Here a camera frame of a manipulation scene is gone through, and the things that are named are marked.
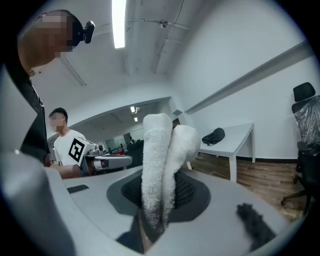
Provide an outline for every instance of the baseboard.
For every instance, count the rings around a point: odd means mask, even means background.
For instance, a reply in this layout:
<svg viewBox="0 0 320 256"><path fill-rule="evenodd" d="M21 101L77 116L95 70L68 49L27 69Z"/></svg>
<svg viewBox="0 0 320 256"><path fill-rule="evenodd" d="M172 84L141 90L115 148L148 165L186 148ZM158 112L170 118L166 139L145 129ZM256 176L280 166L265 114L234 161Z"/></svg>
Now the baseboard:
<svg viewBox="0 0 320 256"><path fill-rule="evenodd" d="M244 161L252 161L252 157L246 157L246 156L237 156L237 160L244 160ZM296 164L298 162L298 159L292 159L292 158L255 158L256 162L261 162L261 163L276 163L276 164Z"/></svg>

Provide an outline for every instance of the wooden floor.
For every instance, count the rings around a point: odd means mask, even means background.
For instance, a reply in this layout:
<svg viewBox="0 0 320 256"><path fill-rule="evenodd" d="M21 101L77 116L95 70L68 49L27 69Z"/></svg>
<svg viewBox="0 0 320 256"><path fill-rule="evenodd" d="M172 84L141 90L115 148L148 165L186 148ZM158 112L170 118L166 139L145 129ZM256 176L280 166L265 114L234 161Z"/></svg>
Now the wooden floor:
<svg viewBox="0 0 320 256"><path fill-rule="evenodd" d="M303 215L307 198L290 199L285 206L280 202L284 196L301 191L303 187L293 184L296 174L296 164L287 163L252 163L247 160L238 160L236 182L254 192L267 203L275 207L288 220L295 221ZM216 157L209 154L199 154L191 162L192 168L196 171L230 179L229 159Z"/></svg>

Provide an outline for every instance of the plastic wrap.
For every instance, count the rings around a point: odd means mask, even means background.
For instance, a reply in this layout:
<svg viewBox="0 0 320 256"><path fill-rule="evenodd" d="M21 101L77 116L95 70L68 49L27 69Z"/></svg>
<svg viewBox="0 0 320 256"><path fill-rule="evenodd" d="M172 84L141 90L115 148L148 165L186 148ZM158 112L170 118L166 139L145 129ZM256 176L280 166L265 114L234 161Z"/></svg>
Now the plastic wrap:
<svg viewBox="0 0 320 256"><path fill-rule="evenodd" d="M298 122L301 140L307 145L320 144L320 96L311 98L294 116Z"/></svg>

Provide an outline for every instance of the ceiling light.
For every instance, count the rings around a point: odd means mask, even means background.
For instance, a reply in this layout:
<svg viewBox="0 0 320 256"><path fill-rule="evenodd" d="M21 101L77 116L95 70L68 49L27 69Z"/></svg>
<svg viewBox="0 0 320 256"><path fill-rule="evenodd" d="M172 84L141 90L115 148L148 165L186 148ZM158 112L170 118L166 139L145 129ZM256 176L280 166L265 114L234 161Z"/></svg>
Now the ceiling light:
<svg viewBox="0 0 320 256"><path fill-rule="evenodd" d="M112 31L114 48L123 48L125 43L125 16L127 0L112 0Z"/></svg>

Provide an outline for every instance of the fluorescent light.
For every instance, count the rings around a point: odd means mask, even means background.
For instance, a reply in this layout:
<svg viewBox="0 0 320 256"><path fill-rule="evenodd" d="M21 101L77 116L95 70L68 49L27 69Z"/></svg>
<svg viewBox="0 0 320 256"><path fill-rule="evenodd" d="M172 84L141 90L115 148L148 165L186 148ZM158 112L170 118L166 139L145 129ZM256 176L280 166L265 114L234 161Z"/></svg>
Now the fluorescent light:
<svg viewBox="0 0 320 256"><path fill-rule="evenodd" d="M112 31L114 48L123 48L125 43L126 1L112 0Z"/></svg>

